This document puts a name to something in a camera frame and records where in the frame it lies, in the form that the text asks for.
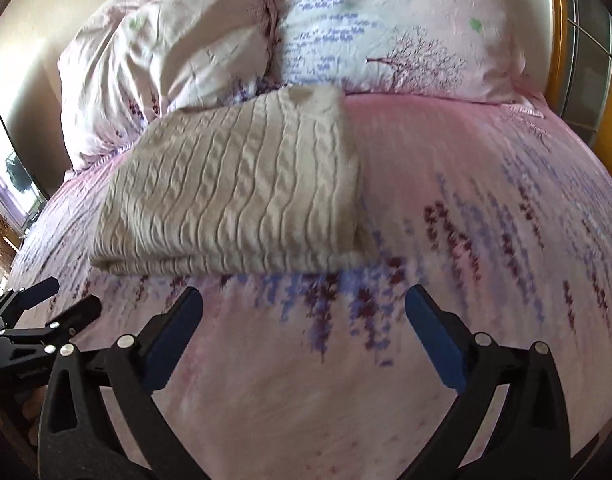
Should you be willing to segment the person's left hand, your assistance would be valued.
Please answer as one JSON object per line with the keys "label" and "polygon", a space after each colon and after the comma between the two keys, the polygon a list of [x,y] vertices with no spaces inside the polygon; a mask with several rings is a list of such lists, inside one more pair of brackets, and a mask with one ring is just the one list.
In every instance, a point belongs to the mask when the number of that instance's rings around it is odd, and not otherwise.
{"label": "person's left hand", "polygon": [[22,405],[23,416],[28,421],[28,440],[31,446],[38,445],[38,434],[40,426],[40,416],[44,398],[46,397],[47,387],[35,389],[30,397]]}

